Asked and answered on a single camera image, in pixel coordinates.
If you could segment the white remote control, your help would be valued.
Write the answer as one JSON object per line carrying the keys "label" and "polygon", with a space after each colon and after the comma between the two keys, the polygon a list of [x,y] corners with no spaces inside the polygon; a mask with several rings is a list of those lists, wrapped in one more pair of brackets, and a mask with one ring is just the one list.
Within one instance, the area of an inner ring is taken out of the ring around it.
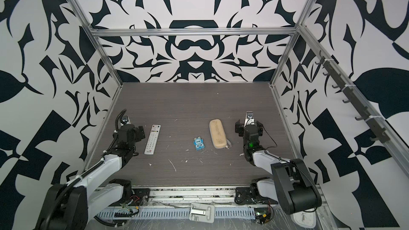
{"label": "white remote control", "polygon": [[145,155],[153,155],[157,146],[161,125],[152,125],[148,141],[144,150]]}

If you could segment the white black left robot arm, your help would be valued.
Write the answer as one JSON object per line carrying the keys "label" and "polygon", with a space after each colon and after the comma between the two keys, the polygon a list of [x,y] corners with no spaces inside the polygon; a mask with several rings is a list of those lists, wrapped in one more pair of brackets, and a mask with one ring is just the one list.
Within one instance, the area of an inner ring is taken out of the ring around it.
{"label": "white black left robot arm", "polygon": [[116,117],[113,141],[99,162],[66,184],[54,184],[48,190],[35,229],[83,230],[92,219],[107,227],[120,227],[98,215],[113,203],[130,203],[131,182],[114,179],[103,189],[98,188],[138,156],[136,143],[145,139],[143,126],[131,124],[125,113],[122,110]]}

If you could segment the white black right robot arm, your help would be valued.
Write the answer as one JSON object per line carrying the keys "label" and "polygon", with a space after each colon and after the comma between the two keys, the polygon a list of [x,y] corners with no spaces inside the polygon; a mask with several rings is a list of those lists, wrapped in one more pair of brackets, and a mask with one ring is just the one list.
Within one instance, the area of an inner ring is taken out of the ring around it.
{"label": "white black right robot arm", "polygon": [[245,159],[272,176],[255,180],[258,196],[277,201],[288,215],[316,210],[322,205],[321,195],[303,160],[283,159],[261,146],[263,126],[260,122],[237,121],[234,130],[243,138]]}

